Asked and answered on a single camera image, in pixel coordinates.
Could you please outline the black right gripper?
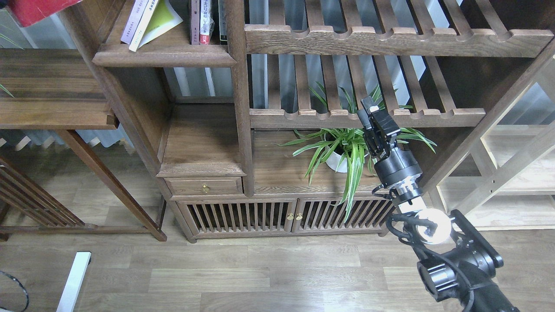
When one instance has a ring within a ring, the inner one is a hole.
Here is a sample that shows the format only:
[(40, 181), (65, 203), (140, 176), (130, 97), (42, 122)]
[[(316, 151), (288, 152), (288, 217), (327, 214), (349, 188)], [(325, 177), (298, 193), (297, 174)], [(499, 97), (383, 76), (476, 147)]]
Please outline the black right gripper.
[(361, 99), (363, 109), (357, 111), (363, 125), (363, 138), (372, 158), (377, 176), (382, 185), (397, 191), (418, 189), (416, 180), (422, 174), (410, 150), (401, 150), (397, 144), (400, 127), (387, 112), (380, 110), (373, 97)]

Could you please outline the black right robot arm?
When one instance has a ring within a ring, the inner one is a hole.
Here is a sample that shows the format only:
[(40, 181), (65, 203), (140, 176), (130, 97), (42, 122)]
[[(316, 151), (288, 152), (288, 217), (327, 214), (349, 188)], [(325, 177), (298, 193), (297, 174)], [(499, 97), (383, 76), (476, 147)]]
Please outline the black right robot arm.
[(458, 210), (446, 214), (426, 207), (416, 180), (422, 174), (410, 150), (397, 144), (400, 127), (368, 96), (357, 114), (363, 138), (377, 158), (374, 168), (387, 189), (385, 198), (398, 208), (386, 226), (412, 247), (426, 290), (437, 301), (456, 298), (466, 312), (516, 312), (518, 309), (493, 281), (504, 265), (501, 255)]

